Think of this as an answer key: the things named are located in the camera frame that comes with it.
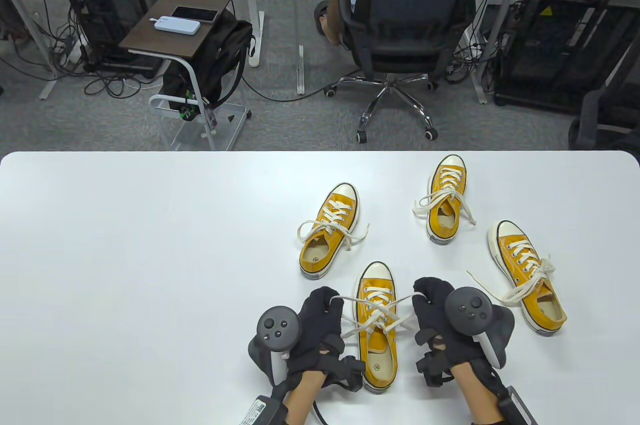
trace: forearm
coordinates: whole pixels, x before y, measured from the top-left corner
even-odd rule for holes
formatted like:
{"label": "forearm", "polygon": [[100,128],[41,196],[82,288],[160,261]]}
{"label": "forearm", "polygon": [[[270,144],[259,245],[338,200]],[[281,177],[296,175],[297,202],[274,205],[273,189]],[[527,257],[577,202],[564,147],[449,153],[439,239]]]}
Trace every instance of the forearm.
{"label": "forearm", "polygon": [[327,375],[318,371],[302,373],[300,384],[291,391],[284,402],[288,409],[287,425],[304,425],[326,378]]}
{"label": "forearm", "polygon": [[498,397],[478,380],[471,364],[467,362],[456,365],[451,368],[451,374],[462,390],[476,425],[489,425],[505,420],[498,409]]}

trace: chair armrest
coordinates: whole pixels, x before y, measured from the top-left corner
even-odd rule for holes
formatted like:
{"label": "chair armrest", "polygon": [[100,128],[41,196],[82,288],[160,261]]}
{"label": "chair armrest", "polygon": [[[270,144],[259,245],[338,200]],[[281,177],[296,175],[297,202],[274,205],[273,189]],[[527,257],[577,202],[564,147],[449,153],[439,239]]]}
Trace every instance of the chair armrest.
{"label": "chair armrest", "polygon": [[340,17],[342,21],[353,30],[364,32],[366,27],[363,23],[359,23],[354,20],[354,14],[352,13],[352,0],[338,0],[338,6],[340,7]]}

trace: white shoelace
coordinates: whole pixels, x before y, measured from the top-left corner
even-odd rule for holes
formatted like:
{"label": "white shoelace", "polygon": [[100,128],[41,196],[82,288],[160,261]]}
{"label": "white shoelace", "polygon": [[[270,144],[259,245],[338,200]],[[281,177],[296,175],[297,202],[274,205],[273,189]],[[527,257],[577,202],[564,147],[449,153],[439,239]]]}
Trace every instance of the white shoelace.
{"label": "white shoelace", "polygon": [[471,210],[469,210],[469,207],[465,202],[464,195],[462,195],[457,190],[457,187],[460,184],[460,181],[462,180],[462,172],[455,168],[449,168],[449,167],[443,166],[440,171],[438,180],[442,187],[440,190],[430,193],[426,196],[423,196],[421,199],[419,199],[418,202],[414,201],[413,213],[416,215],[416,217],[429,217],[429,212],[432,209],[439,206],[446,199],[451,198],[451,199],[458,199],[458,201],[460,201],[460,204],[462,205],[462,209],[464,210],[464,213],[466,213],[466,216],[468,217],[469,222],[475,225],[476,220],[474,220],[473,215],[471,215]]}
{"label": "white shoelace", "polygon": [[[362,235],[361,237],[357,237],[356,235],[353,235],[352,233],[349,232],[347,227],[343,225],[343,223],[345,223],[346,215],[352,210],[352,208],[349,205],[342,203],[342,201],[337,201],[332,199],[329,200],[328,205],[330,208],[327,206],[322,207],[322,212],[323,212],[322,219],[320,219],[319,221],[306,220],[302,222],[300,226],[297,227],[297,239],[300,240],[300,242],[302,243],[306,242],[311,237],[316,235],[318,232],[323,230],[325,230],[329,235],[332,235],[336,230],[342,232],[349,247],[352,246],[353,242],[359,242],[360,240],[363,240],[367,236],[367,233],[369,233],[368,225],[366,226],[364,235]],[[303,237],[300,234],[300,231],[302,230],[302,227],[304,227],[306,224],[314,224],[314,227],[309,231],[309,233],[307,233]]]}
{"label": "white shoelace", "polygon": [[411,299],[411,297],[413,297],[414,295],[421,295],[421,297],[424,297],[425,295],[423,295],[420,292],[414,292],[410,295],[407,295],[406,297],[400,298],[395,301],[391,301],[392,291],[389,288],[365,287],[364,293],[368,294],[366,295],[366,299],[343,296],[343,295],[337,295],[331,298],[331,300],[343,299],[343,300],[349,300],[351,302],[357,302],[359,304],[366,304],[367,311],[370,311],[371,309],[375,309],[375,311],[371,313],[368,320],[366,320],[366,322],[364,323],[360,323],[358,322],[358,320],[354,320],[353,318],[348,317],[347,315],[343,315],[342,316],[343,319],[347,320],[348,322],[351,322],[356,326],[351,331],[343,333],[342,334],[343,339],[349,338],[350,336],[359,334],[360,332],[363,332],[363,331],[366,331],[366,333],[371,335],[374,332],[376,327],[382,329],[385,335],[388,335],[390,331],[394,330],[398,326],[403,327],[404,329],[407,329],[412,332],[416,331],[414,327],[405,323],[407,320],[409,320],[410,318],[414,317],[414,315],[416,315],[414,311],[412,311],[412,313],[410,313],[407,316],[400,317],[395,312],[392,311],[392,308],[397,306],[397,304],[404,302],[407,299]]}
{"label": "white shoelace", "polygon": [[467,274],[471,275],[471,278],[474,279],[482,287],[487,291],[489,295],[494,297],[496,300],[500,300],[507,307],[515,307],[520,304],[522,299],[525,299],[529,295],[533,293],[538,285],[539,281],[542,279],[549,280],[549,274],[556,270],[556,267],[551,263],[551,260],[548,258],[539,258],[531,245],[529,240],[519,240],[517,242],[511,243],[507,246],[508,250],[513,250],[511,255],[516,258],[519,256],[518,261],[516,262],[519,266],[526,265],[522,268],[522,271],[528,275],[528,281],[521,283],[520,285],[512,288],[508,292],[506,292],[502,298],[494,295],[481,281],[479,281],[473,274],[467,270]]}

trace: shoe insole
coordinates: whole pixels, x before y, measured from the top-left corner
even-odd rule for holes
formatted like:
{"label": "shoe insole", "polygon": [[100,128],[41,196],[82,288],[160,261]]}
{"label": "shoe insole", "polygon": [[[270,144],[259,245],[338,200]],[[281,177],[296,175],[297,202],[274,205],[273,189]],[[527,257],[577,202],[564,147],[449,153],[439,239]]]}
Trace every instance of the shoe insole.
{"label": "shoe insole", "polygon": [[438,223],[448,229],[452,229],[456,223],[455,211],[447,200],[438,207]]}
{"label": "shoe insole", "polygon": [[302,258],[307,262],[318,262],[329,254],[329,244],[324,237],[317,237],[311,240],[309,246],[306,247]]}
{"label": "shoe insole", "polygon": [[558,304],[558,301],[555,299],[553,295],[547,295],[544,297],[540,297],[537,299],[537,304],[540,307],[540,310],[544,315],[549,317],[551,320],[558,322],[563,319],[562,308]]}
{"label": "shoe insole", "polygon": [[[374,334],[383,334],[384,332],[376,329]],[[394,377],[394,358],[391,355],[391,347],[387,346],[384,352],[372,352],[369,350],[366,354],[366,365],[371,371],[371,375],[376,380],[388,382]]]}

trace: white power bank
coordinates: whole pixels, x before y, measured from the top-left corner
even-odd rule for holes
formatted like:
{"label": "white power bank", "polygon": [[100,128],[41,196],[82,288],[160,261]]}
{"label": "white power bank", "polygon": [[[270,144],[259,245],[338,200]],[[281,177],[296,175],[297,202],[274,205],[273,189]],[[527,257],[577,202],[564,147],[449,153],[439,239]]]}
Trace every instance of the white power bank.
{"label": "white power bank", "polygon": [[175,16],[163,15],[153,24],[156,30],[162,32],[173,32],[174,34],[193,35],[198,32],[200,22],[187,20],[186,18],[176,18]]}

